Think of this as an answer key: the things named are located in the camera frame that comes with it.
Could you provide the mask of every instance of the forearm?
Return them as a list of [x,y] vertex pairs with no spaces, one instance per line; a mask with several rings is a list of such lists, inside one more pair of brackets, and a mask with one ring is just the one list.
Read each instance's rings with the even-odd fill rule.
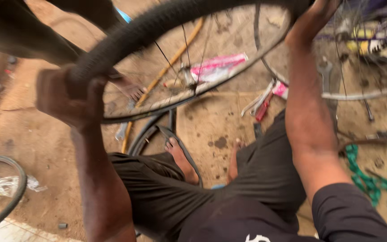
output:
[[298,151],[337,152],[333,122],[324,99],[314,54],[310,46],[289,47],[291,89],[287,102],[289,139]]
[[290,48],[291,89],[286,109],[286,130],[297,169],[310,203],[322,187],[350,183],[338,159],[337,138],[316,71],[310,46]]
[[72,131],[76,149],[83,221],[90,241],[135,240],[129,194],[104,148],[101,128]]

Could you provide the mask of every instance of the green chain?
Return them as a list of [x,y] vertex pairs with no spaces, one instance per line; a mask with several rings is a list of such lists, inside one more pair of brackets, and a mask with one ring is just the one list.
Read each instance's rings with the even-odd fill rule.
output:
[[381,196],[380,189],[387,190],[387,179],[369,177],[361,171],[356,162],[358,157],[357,145],[346,146],[346,154],[349,160],[349,168],[354,173],[352,175],[352,181],[361,191],[371,198],[372,205],[376,207]]

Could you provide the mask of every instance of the white logo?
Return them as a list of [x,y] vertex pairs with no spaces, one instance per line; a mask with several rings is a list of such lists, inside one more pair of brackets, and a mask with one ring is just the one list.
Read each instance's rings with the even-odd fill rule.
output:
[[262,235],[256,235],[256,238],[254,240],[250,240],[250,235],[247,235],[245,242],[271,242],[270,239],[267,237],[263,237]]

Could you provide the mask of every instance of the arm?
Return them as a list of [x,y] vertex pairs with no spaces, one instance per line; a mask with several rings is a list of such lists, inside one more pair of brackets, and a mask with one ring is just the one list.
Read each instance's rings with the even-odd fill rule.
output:
[[351,183],[339,164],[337,138],[328,107],[321,97],[322,80],[318,78],[311,50],[314,37],[333,15],[338,2],[316,1],[298,19],[285,40],[290,50],[291,81],[286,130],[293,162],[310,203],[314,194],[326,185]]
[[76,150],[83,223],[88,241],[135,241],[129,194],[104,149],[101,119],[104,78],[89,83],[87,100],[67,94],[69,68],[41,71],[37,108],[71,127]]
[[[325,13],[320,13],[324,3]],[[387,241],[387,224],[340,166],[337,139],[321,97],[311,43],[338,0],[317,0],[286,38],[290,81],[286,130],[320,239],[327,242]]]

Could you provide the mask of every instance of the shirt sleeve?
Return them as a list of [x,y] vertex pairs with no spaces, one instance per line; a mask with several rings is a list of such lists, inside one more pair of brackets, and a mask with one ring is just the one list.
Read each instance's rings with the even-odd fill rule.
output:
[[331,184],[313,197],[319,238],[326,242],[387,241],[387,223],[352,184]]

